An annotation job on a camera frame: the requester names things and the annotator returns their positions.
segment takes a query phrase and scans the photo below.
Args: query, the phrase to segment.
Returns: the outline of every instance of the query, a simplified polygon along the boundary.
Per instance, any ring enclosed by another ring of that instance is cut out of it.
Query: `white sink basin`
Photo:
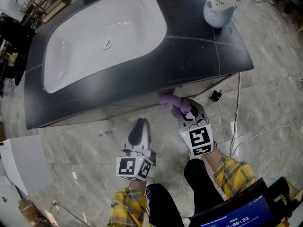
[[[166,34],[156,0],[100,0],[59,25],[44,61],[44,88],[54,93],[100,70],[153,51]]]

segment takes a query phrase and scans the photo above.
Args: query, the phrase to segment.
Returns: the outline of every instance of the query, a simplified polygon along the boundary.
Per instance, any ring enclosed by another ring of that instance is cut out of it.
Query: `white panel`
[[[26,195],[53,183],[39,135],[5,140],[0,147],[8,178]]]
[[[1,12],[11,16],[12,18],[21,21],[24,17],[23,13],[20,13],[21,5],[16,3],[16,0],[0,0]]]
[[[101,0],[87,7],[51,35],[44,61],[45,90],[56,92],[148,54],[161,43],[166,29],[156,0]]]

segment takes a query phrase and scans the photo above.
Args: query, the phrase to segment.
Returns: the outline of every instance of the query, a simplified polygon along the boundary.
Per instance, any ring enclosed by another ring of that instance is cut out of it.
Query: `drain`
[[[113,39],[112,38],[107,38],[101,43],[101,49],[102,50],[107,50],[113,45]]]

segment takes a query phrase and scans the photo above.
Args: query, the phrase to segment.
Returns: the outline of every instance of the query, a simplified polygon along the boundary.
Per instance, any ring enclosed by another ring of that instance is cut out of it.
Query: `purple cloth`
[[[172,104],[180,109],[183,114],[187,114],[191,110],[191,105],[186,98],[181,98],[176,95],[161,95],[160,104]]]

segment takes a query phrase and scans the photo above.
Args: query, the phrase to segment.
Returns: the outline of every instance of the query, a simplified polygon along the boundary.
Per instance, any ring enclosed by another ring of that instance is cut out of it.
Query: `digital display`
[[[273,216],[263,194],[237,210],[200,227],[257,227],[272,220]]]

